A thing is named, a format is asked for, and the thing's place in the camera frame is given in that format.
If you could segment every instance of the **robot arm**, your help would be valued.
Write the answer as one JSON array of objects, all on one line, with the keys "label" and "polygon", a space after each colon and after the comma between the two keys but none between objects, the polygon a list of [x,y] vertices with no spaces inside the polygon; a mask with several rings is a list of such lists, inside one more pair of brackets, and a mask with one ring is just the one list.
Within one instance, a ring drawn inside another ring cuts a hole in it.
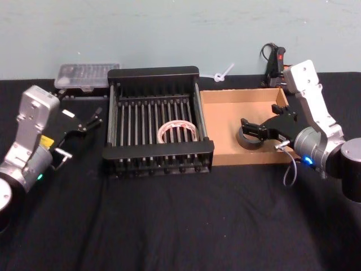
[{"label": "robot arm", "polygon": [[0,164],[0,232],[53,163],[53,156],[63,156],[59,165],[51,165],[55,170],[72,157],[61,149],[62,144],[71,136],[86,136],[102,123],[101,108],[83,123],[67,110],[58,113],[59,104],[57,97],[38,86],[32,86],[21,97],[16,138]]},{"label": "robot arm", "polygon": [[[296,119],[294,123],[289,119],[286,122],[285,117],[279,115],[261,125],[248,124],[242,120],[243,133],[255,136],[252,129],[273,130],[272,133],[264,132],[263,135],[267,135],[266,137],[259,134],[256,134],[256,137],[260,141],[277,139],[286,142],[297,155],[306,158],[312,168],[342,179],[342,191],[345,196],[355,202],[361,202],[361,138],[345,142],[341,126],[327,110],[322,96],[322,85],[312,61],[307,60],[289,67],[284,71],[284,77],[288,90],[300,100],[310,126],[301,129]],[[274,125],[275,119],[278,120],[277,126]],[[273,120],[271,127],[267,126],[270,120]],[[300,131],[296,137],[294,131]]]},{"label": "robot arm", "polygon": [[0,231],[52,162],[51,154],[39,143],[59,104],[57,97],[38,86],[32,86],[21,97],[16,138],[0,165]]}]

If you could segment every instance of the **black cable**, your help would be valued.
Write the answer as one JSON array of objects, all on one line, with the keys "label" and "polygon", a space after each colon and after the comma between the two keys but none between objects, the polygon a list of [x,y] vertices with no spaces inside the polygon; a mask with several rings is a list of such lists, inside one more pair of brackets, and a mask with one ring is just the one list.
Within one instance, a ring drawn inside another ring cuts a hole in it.
[{"label": "black cable", "polygon": [[266,56],[265,56],[265,48],[266,47],[271,47],[271,48],[274,48],[274,47],[276,47],[276,45],[274,44],[274,43],[272,43],[272,42],[269,42],[269,43],[266,43],[263,47],[262,47],[262,49],[261,49],[261,52],[259,52],[259,54],[261,55],[262,54],[262,56],[268,61],[268,58],[266,58]]}]

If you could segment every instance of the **white cable tie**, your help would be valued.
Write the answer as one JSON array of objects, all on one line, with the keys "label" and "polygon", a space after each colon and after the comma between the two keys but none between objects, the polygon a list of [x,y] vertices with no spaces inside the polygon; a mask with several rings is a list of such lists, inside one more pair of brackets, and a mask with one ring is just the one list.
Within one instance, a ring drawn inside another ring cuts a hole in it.
[{"label": "white cable tie", "polygon": [[235,64],[232,63],[223,73],[216,73],[215,75],[200,75],[200,77],[212,78],[215,82],[223,82],[226,75],[229,74],[229,72],[233,69],[234,66]]}]

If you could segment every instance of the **black device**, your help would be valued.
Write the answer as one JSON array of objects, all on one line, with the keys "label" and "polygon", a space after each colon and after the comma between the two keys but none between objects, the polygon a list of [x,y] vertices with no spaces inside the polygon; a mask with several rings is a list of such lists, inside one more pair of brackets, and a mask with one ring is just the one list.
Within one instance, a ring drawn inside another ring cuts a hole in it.
[{"label": "black device", "polygon": [[[275,139],[278,141],[289,141],[289,146],[293,148],[294,142],[298,134],[305,128],[297,122],[297,114],[290,110],[289,106],[280,107],[277,104],[272,105],[272,112],[276,116],[266,120],[261,124],[249,123],[247,119],[241,119],[241,128],[237,135],[240,139],[244,137],[242,134],[246,134],[252,137],[256,137],[258,141],[263,142],[269,139]],[[261,145],[257,142],[251,142],[246,138],[246,145],[243,147],[252,149],[252,145]]]},{"label": "black device", "polygon": [[[268,58],[265,56],[265,48],[267,47],[271,49]],[[283,75],[285,52],[286,49],[284,47],[279,47],[274,43],[267,43],[262,47],[261,54],[267,60],[266,72],[261,82],[263,88],[282,88],[284,91],[287,91],[287,83]]]}]

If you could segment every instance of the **blue indicator light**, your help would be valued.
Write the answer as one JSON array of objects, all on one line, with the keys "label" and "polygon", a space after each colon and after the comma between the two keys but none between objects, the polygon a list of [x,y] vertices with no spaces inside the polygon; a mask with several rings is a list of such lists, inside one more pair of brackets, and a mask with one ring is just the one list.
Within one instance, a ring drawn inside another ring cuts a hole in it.
[{"label": "blue indicator light", "polygon": [[313,165],[313,161],[311,158],[309,158],[308,156],[304,156],[303,157],[303,161],[307,164],[307,165]]}]

